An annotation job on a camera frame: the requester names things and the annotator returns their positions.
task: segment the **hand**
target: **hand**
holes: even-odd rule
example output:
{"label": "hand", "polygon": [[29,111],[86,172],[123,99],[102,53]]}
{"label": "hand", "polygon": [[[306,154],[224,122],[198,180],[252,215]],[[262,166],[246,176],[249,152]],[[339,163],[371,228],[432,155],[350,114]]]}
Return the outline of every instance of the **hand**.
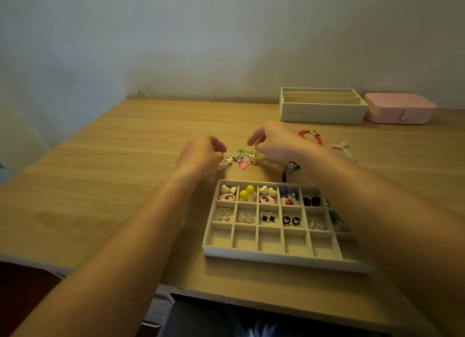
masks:
{"label": "hand", "polygon": [[189,140],[176,161],[176,170],[197,180],[212,175],[223,161],[226,146],[215,136],[200,135]]}
{"label": "hand", "polygon": [[297,162],[301,151],[308,146],[308,142],[297,133],[276,121],[266,122],[255,130],[247,140],[247,145],[253,144],[258,152],[280,162]]}

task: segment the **wooden desk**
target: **wooden desk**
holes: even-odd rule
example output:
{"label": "wooden desk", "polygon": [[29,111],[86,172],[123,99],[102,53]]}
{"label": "wooden desk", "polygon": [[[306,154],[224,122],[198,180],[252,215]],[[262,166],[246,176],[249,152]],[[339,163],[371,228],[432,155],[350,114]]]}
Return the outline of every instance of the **wooden desk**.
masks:
{"label": "wooden desk", "polygon": [[[0,255],[73,269],[166,177],[184,143],[218,136],[230,152],[279,118],[279,106],[125,100],[0,188]],[[346,140],[362,167],[465,213],[465,112],[438,111],[426,126],[290,124],[328,146]],[[229,167],[219,177],[280,181],[282,168]],[[308,182],[303,174],[288,182]],[[172,251],[160,291],[169,291],[390,332],[434,335],[380,274],[205,258],[201,242],[216,179],[203,182]]]}

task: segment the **earring organizer tray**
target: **earring organizer tray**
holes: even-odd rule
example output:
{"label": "earring organizer tray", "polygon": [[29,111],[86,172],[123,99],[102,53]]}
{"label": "earring organizer tray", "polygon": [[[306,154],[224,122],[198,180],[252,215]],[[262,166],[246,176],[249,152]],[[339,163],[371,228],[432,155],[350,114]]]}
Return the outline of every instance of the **earring organizer tray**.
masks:
{"label": "earring organizer tray", "polygon": [[[222,185],[237,187],[234,201],[218,199],[222,195]],[[254,187],[257,196],[253,202],[244,202],[239,194],[249,185]],[[275,204],[260,203],[259,189],[264,185],[276,191],[273,197]],[[295,192],[299,204],[281,204],[280,187],[286,188],[288,192]],[[320,198],[318,206],[303,204],[303,198],[315,196]],[[322,193],[313,185],[218,180],[202,248],[206,256],[338,271],[372,272],[375,269],[374,264],[358,246],[353,235],[334,230],[331,211],[333,210],[326,206]],[[225,213],[229,214],[228,220],[224,219]],[[251,218],[249,215],[254,217],[254,221],[243,222],[244,218]],[[262,219],[263,215],[267,216],[265,221]],[[269,220],[270,216],[275,217],[274,222]],[[283,224],[283,217],[298,217],[300,223]],[[325,229],[314,226],[315,223]]]}

